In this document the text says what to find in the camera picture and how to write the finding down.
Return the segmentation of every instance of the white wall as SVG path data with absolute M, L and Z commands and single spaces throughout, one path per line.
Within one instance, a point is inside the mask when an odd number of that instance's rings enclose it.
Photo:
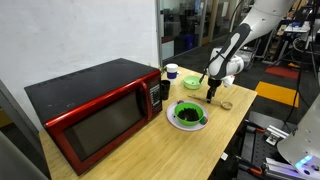
M 0 0 L 0 78 L 43 129 L 24 87 L 116 58 L 159 66 L 155 1 Z

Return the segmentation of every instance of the white cup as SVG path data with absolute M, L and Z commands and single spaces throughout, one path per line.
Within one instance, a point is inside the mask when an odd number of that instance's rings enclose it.
M 171 85 L 175 84 L 175 80 L 177 78 L 178 73 L 178 65 L 177 64 L 167 64 L 167 78 L 171 82 Z

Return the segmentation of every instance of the wooden table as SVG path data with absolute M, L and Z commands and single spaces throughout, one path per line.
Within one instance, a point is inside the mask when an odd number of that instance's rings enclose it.
M 147 126 L 101 160 L 87 173 L 77 176 L 46 131 L 40 139 L 52 179 L 207 179 L 257 93 L 233 85 L 219 87 L 215 100 L 232 102 L 231 110 L 191 99 L 188 94 L 205 97 L 207 79 L 198 90 L 183 86 L 182 79 L 199 73 L 179 67 L 177 82 L 171 86 L 163 111 Z M 167 107 L 178 100 L 191 100 L 209 112 L 209 122 L 198 131 L 174 127 L 166 117 Z

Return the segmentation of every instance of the microwave control panel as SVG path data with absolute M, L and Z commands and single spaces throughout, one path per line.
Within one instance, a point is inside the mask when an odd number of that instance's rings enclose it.
M 159 84 L 157 84 L 156 86 L 153 86 L 150 89 L 150 99 L 151 99 L 151 104 L 153 109 L 159 106 L 160 100 L 161 100 Z

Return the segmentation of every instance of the black microwave top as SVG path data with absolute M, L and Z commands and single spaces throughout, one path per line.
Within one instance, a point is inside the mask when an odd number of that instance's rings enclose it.
M 44 124 L 156 70 L 121 58 L 25 87 L 25 91 Z

